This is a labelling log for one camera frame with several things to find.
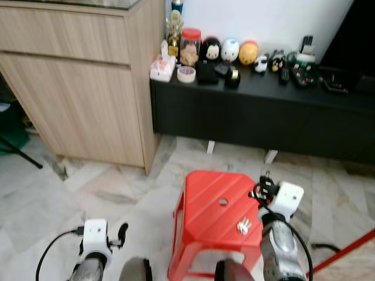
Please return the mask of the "small key bunch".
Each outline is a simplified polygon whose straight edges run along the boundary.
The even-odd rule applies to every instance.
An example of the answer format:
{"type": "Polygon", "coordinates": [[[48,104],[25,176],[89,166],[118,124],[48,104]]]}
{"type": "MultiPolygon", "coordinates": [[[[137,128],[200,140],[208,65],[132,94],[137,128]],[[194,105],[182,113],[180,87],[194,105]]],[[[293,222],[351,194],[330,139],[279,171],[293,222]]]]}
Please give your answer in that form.
{"type": "Polygon", "coordinates": [[[243,218],[239,222],[237,222],[237,230],[242,235],[247,235],[249,230],[251,230],[252,222],[249,218],[243,218]]]}

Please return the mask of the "pink tissue pack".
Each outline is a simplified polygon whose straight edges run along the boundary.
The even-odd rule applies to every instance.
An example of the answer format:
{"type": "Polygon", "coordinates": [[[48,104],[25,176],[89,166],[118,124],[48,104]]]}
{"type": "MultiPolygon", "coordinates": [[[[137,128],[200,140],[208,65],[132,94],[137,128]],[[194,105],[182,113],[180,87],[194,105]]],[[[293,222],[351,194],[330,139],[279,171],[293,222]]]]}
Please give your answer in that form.
{"type": "Polygon", "coordinates": [[[177,59],[173,54],[169,54],[169,43],[167,43],[167,40],[162,40],[160,50],[157,59],[150,66],[149,78],[150,80],[168,83],[176,68],[177,59]]]}

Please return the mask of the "robot left leg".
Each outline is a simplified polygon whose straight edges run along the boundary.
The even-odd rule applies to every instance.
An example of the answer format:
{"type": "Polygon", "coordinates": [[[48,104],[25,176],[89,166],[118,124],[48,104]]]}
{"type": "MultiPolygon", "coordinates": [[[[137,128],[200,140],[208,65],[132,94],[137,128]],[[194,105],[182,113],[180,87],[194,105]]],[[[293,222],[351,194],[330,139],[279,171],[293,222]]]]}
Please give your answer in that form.
{"type": "Polygon", "coordinates": [[[134,257],[121,268],[118,281],[154,281],[150,260],[134,257]]]}

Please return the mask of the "white tape roll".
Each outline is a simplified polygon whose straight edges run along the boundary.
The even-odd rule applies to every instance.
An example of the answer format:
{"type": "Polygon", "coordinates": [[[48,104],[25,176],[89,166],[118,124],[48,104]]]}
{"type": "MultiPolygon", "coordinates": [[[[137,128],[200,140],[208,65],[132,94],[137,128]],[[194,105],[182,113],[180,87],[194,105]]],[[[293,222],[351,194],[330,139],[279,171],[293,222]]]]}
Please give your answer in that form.
{"type": "Polygon", "coordinates": [[[182,65],[176,70],[176,77],[180,83],[193,83],[196,80],[196,75],[196,68],[190,65],[182,65]]]}

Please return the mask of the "green black gadget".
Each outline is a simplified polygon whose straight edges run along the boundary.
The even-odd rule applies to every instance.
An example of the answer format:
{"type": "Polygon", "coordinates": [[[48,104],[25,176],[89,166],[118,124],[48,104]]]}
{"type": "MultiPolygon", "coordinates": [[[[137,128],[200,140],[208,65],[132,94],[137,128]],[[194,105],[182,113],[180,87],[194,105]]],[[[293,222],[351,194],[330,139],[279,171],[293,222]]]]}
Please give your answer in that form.
{"type": "Polygon", "coordinates": [[[298,88],[309,88],[318,85],[319,73],[313,54],[293,53],[292,70],[293,83],[298,88]]]}

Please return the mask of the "robot right leg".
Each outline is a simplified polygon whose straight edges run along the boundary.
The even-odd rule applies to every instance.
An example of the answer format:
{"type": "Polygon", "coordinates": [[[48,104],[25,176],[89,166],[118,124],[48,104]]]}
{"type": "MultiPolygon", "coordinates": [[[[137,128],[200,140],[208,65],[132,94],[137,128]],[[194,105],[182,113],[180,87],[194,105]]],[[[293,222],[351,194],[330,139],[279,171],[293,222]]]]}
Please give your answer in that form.
{"type": "Polygon", "coordinates": [[[214,281],[255,281],[255,279],[242,264],[225,259],[215,265],[214,281]]]}

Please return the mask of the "small gold trophy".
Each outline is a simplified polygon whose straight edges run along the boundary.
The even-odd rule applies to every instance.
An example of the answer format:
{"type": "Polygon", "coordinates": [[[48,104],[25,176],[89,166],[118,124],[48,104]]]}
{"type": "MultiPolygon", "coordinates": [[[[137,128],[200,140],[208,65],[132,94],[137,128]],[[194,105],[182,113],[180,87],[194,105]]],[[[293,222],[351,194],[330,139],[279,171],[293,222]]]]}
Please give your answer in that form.
{"type": "Polygon", "coordinates": [[[178,10],[172,10],[167,19],[167,28],[169,29],[167,33],[167,53],[171,56],[177,57],[179,55],[180,33],[182,33],[183,26],[182,14],[178,10]]]}

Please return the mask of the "black round plush toy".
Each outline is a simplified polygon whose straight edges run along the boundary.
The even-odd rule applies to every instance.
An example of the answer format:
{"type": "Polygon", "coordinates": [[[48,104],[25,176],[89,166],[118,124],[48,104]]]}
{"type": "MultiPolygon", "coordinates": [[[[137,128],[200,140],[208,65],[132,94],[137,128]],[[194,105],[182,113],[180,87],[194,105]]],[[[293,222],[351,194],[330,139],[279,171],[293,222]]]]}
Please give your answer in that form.
{"type": "Polygon", "coordinates": [[[199,61],[220,61],[221,42],[216,37],[207,37],[199,48],[199,61]]]}

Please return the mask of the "black tape dispenser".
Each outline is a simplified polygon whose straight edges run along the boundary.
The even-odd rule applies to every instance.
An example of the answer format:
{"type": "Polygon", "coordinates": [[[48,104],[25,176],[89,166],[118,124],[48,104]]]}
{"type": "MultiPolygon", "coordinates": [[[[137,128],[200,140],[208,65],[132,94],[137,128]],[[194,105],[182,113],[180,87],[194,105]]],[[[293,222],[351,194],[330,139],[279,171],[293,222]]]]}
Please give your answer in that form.
{"type": "Polygon", "coordinates": [[[225,88],[236,89],[241,82],[240,71],[237,67],[230,67],[224,77],[225,88]]]}

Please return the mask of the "white round plush toy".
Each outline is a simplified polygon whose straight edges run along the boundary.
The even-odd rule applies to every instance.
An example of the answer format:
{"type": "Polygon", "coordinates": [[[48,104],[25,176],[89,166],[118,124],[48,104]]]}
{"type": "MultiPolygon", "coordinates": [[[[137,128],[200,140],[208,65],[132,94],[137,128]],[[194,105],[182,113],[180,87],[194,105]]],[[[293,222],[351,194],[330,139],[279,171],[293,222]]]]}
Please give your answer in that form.
{"type": "Polygon", "coordinates": [[[222,59],[222,62],[233,63],[238,58],[240,46],[241,45],[236,38],[225,39],[220,46],[220,58],[222,59]]]}

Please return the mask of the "black box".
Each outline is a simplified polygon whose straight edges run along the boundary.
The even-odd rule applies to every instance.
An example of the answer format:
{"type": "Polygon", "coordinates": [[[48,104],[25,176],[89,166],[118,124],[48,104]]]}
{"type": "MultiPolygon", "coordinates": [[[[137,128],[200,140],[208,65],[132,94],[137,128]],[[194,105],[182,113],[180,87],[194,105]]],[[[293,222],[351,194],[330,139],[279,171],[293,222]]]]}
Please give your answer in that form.
{"type": "Polygon", "coordinates": [[[218,75],[214,68],[216,64],[207,60],[199,60],[195,64],[196,82],[199,85],[217,85],[218,75]]]}

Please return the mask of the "red plastic stool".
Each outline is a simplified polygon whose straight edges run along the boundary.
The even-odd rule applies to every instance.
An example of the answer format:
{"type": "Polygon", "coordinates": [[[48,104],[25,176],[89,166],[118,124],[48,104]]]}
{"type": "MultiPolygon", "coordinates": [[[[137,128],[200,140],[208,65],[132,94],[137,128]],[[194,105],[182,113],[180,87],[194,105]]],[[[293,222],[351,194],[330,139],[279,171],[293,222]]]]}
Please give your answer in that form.
{"type": "Polygon", "coordinates": [[[185,187],[173,213],[175,228],[169,281],[199,278],[191,265],[203,251],[236,252],[244,255],[248,270],[262,259],[263,226],[258,217],[259,204],[249,196],[255,180],[238,172],[195,170],[185,177],[185,187]],[[251,230],[242,235],[237,222],[249,218],[251,230]]]}

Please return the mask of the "robot leg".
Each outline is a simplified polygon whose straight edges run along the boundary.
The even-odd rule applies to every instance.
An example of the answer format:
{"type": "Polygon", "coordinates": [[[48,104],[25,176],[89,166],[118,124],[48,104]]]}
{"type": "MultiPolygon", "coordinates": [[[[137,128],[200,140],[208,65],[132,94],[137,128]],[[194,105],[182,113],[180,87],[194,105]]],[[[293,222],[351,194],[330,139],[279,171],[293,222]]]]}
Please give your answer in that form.
{"type": "Polygon", "coordinates": [[[154,281],[150,260],[134,257],[121,268],[118,281],[154,281]]]}
{"type": "Polygon", "coordinates": [[[255,279],[242,264],[225,259],[215,265],[214,281],[255,281],[255,279]]]}

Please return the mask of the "light wooden cabinet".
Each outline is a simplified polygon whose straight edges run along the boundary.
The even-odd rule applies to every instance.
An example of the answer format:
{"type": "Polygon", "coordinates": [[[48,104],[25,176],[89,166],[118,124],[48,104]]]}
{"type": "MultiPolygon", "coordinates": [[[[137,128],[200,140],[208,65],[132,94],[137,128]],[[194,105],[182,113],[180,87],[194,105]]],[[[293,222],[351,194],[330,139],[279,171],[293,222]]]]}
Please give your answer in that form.
{"type": "Polygon", "coordinates": [[[150,172],[164,0],[0,0],[0,75],[59,159],[150,172]]]}

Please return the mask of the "black flat tray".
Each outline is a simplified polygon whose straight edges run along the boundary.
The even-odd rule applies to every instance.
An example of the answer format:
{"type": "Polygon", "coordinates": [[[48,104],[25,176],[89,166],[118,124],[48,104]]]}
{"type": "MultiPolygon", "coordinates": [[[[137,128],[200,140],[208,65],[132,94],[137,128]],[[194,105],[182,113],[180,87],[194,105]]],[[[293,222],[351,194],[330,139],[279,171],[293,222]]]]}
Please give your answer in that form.
{"type": "Polygon", "coordinates": [[[353,88],[354,75],[351,72],[332,68],[319,68],[321,85],[332,94],[349,94],[353,88]]]}

